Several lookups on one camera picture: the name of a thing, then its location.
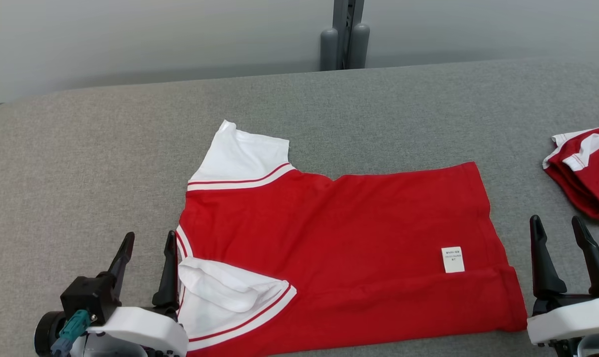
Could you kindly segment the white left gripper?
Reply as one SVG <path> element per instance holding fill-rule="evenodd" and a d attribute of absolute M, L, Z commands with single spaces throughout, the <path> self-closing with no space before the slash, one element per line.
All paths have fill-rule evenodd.
<path fill-rule="evenodd" d="M 131 260 L 135 241 L 134 232 L 123 238 L 109 269 L 100 272 L 98 278 L 111 281 L 112 298 L 122 305 L 120 293 L 127 263 Z M 177 310 L 179 308 L 179 257 L 175 231 L 168 232 L 164 247 L 164 266 L 158 291 L 152 298 L 154 309 Z M 184 328 L 174 319 L 141 307 L 117 307 L 102 326 L 87 328 L 87 351 L 85 356 L 119 355 L 142 356 L 144 347 L 165 354 L 184 357 L 188 337 Z"/>

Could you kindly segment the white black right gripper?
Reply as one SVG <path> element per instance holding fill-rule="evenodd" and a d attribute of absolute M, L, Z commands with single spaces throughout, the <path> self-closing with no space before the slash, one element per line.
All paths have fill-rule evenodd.
<path fill-rule="evenodd" d="M 595 298 L 561 296 L 563 305 L 555 307 L 537 301 L 535 315 L 528 318 L 527 332 L 533 345 L 550 347 L 558 357 L 599 357 L 599 244 L 580 217 L 572 217 L 571 224 L 587 265 L 588 293 Z M 546 231 L 538 215 L 530 217 L 529 228 L 533 295 L 547 299 L 567 293 L 547 250 Z"/>

